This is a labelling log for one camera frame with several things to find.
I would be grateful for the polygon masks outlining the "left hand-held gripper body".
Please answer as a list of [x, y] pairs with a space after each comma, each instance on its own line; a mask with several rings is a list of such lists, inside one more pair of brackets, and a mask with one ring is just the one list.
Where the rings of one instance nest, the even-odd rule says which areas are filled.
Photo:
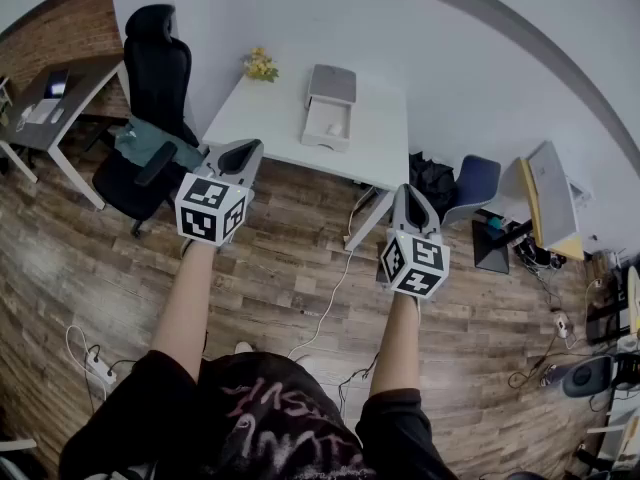
[[177, 193], [178, 233], [214, 246], [232, 241], [254, 198], [263, 154], [258, 139], [212, 146], [201, 166], [185, 175]]

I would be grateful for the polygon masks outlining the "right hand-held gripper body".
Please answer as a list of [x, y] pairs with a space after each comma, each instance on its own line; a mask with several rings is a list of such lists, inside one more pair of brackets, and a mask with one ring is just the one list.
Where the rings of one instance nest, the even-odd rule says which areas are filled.
[[439, 216], [410, 184], [394, 196], [380, 262], [390, 289], [418, 299], [433, 296], [449, 275], [450, 248], [443, 243]]

